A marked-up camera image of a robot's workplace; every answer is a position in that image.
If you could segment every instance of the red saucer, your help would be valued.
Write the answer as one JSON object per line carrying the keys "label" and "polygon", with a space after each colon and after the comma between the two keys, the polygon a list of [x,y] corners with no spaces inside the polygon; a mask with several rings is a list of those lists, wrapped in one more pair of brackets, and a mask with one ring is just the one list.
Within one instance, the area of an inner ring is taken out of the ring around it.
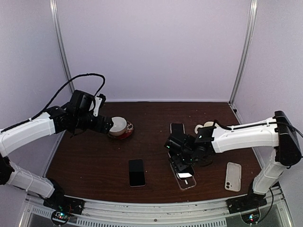
{"label": "red saucer", "polygon": [[113,136],[111,134],[107,134],[107,135],[112,139],[124,140],[127,137],[129,137],[133,133],[133,131],[134,131],[134,125],[131,122],[127,121],[126,131],[122,135],[120,136]]}

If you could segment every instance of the metal frame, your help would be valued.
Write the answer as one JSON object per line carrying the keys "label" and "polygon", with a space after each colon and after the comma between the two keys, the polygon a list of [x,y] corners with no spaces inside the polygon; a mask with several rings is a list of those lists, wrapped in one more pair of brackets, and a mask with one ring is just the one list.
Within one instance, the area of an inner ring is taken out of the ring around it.
{"label": "metal frame", "polygon": [[241,60],[240,60],[240,65],[239,65],[236,81],[235,81],[235,84],[233,86],[232,95],[231,95],[231,98],[230,98],[230,101],[229,101],[229,103],[232,107],[233,107],[234,102],[235,102],[235,98],[236,98],[236,95],[237,95],[237,92],[238,92],[238,89],[239,89],[239,85],[240,85],[242,75],[243,75],[243,72],[244,72],[246,60],[247,60],[247,57],[248,57],[248,50],[249,50],[249,47],[250,47],[250,43],[251,43],[251,39],[252,39],[252,35],[253,35],[253,32],[254,32],[255,23],[256,23],[257,5],[258,5],[258,0],[251,0],[250,14],[249,14],[249,17],[248,17],[244,47],[243,47],[243,51],[242,51],[242,56],[241,56]]}
{"label": "metal frame", "polygon": [[[61,27],[59,23],[59,15],[58,15],[58,9],[57,9],[57,1],[56,0],[50,0],[50,6],[51,6],[51,13],[52,13],[52,18],[53,18],[53,25],[56,30],[57,34],[57,41],[58,41],[58,46],[60,50],[60,56],[61,56],[61,62],[64,70],[64,74],[66,76],[67,80],[71,79],[71,72],[70,68],[68,66],[67,58],[66,58],[66,53],[63,45],[63,39],[62,39],[62,33],[61,33]],[[68,84],[70,92],[73,93],[75,90],[74,84],[71,82]]]}
{"label": "metal frame", "polygon": [[[285,227],[292,227],[292,219],[280,187],[273,188],[274,204],[280,208],[279,215]],[[266,194],[267,206],[272,201],[271,194]],[[239,213],[229,214],[226,198],[184,203],[119,203],[94,201],[84,199],[82,215],[75,215],[70,224],[76,226],[128,226],[128,227],[175,227],[194,226],[201,223],[211,223],[238,216]],[[36,195],[28,195],[23,207],[20,227],[27,227],[32,213],[49,217],[53,210],[43,206],[43,201]]]}

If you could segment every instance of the white wall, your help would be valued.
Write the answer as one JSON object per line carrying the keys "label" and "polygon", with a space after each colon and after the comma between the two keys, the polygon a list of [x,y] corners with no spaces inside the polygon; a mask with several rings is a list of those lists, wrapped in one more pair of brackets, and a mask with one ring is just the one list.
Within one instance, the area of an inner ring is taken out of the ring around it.
{"label": "white wall", "polygon": [[[48,0],[0,2],[0,129],[35,115],[66,81]],[[68,89],[54,104],[70,98]],[[12,153],[21,167],[42,175],[57,135]],[[0,226],[17,225],[25,193],[0,185]]]}
{"label": "white wall", "polygon": [[[61,0],[71,74],[106,76],[110,101],[228,101],[250,1]],[[100,80],[77,80],[94,92]]]}
{"label": "white wall", "polygon": [[[283,110],[303,131],[302,85],[303,2],[259,1],[249,57],[235,101],[240,115],[245,122],[254,122]],[[259,150],[267,161],[270,149]],[[287,170],[280,183],[295,226],[302,226],[303,161]]]}

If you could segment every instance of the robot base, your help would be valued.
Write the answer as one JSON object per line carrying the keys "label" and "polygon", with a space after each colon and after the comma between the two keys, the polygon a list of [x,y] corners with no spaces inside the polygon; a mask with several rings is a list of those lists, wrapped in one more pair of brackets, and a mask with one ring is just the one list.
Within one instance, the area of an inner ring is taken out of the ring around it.
{"label": "robot base", "polygon": [[[62,207],[61,211],[67,214],[71,212],[72,214],[81,215],[84,208],[84,203],[84,200],[64,196],[64,204],[68,204],[68,206]],[[47,201],[44,201],[43,205],[45,207],[53,208]]]}
{"label": "robot base", "polygon": [[228,199],[226,203],[229,213],[233,214],[265,206],[267,204],[267,201],[264,198],[249,198],[247,195],[245,195],[237,198]]}

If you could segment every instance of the smartphone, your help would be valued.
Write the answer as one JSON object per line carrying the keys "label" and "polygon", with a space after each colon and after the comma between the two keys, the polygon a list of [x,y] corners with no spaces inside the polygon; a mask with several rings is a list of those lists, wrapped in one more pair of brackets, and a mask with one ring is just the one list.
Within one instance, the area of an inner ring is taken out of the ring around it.
{"label": "smartphone", "polygon": [[142,187],[146,185],[145,172],[142,159],[128,161],[129,185],[131,187]]}
{"label": "smartphone", "polygon": [[182,123],[171,123],[170,124],[170,133],[185,133],[184,124]]}
{"label": "smartphone", "polygon": [[241,189],[241,165],[233,162],[227,163],[225,189],[239,192]]}

